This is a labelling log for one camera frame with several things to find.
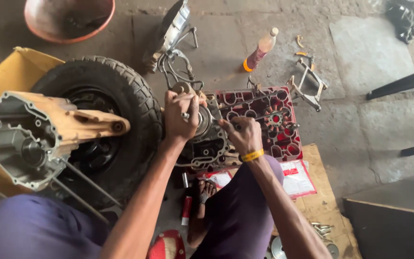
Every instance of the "orange bowl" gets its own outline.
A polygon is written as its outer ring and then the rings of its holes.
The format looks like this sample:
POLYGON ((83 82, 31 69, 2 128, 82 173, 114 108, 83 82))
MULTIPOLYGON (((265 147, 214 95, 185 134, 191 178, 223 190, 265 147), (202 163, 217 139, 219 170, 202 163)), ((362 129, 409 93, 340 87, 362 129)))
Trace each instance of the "orange bowl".
POLYGON ((24 15, 39 38, 69 44, 103 30, 114 12, 115 0, 27 0, 24 15))

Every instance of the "plastic bottle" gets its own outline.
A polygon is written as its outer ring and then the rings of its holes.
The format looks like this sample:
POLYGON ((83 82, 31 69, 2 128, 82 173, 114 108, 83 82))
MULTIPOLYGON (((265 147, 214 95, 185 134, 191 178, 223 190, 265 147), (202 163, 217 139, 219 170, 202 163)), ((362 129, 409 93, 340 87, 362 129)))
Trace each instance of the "plastic bottle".
POLYGON ((266 54, 272 50, 276 44, 276 36, 278 33, 278 28, 272 28, 269 34, 260 39, 255 52, 244 60, 244 69, 247 72, 252 72, 258 66, 258 63, 266 56, 266 54))

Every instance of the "yellow wristband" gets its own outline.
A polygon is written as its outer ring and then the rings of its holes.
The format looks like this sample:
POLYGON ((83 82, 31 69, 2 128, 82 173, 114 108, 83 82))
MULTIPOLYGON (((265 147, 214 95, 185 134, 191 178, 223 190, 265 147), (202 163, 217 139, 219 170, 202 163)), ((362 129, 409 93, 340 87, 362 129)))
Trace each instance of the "yellow wristband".
POLYGON ((260 149, 258 151, 252 152, 250 154, 241 156, 241 158, 242 158, 242 161, 244 161, 244 162, 250 162, 250 161, 252 161, 252 160, 254 160, 254 159, 256 159, 256 158, 258 158, 258 157, 260 157, 264 154, 265 154, 265 151, 263 149, 260 149))

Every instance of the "bare foot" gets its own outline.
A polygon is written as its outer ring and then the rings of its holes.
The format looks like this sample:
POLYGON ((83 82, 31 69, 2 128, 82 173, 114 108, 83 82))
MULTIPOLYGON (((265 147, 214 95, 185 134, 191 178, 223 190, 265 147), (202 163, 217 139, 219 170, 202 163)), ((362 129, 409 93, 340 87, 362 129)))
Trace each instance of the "bare foot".
POLYGON ((187 242, 192 248, 197 248, 207 234, 204 226, 205 202, 216 192, 217 187, 214 184, 204 180, 199 181, 199 210, 197 211, 197 215, 190 220, 190 228, 188 229, 187 242))

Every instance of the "purple pants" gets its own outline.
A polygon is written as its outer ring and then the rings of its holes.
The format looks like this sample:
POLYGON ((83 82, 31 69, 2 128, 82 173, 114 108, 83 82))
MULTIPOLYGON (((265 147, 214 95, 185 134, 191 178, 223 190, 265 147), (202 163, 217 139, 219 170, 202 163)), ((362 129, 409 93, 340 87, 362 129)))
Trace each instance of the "purple pants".
MULTIPOLYGON (((266 156, 282 183, 279 162, 266 156)), ((206 202, 209 229, 193 259, 262 259, 273 228, 271 213, 247 165, 206 202)), ((23 194, 0 200, 1 259, 98 258, 108 230, 98 219, 57 201, 23 194)))

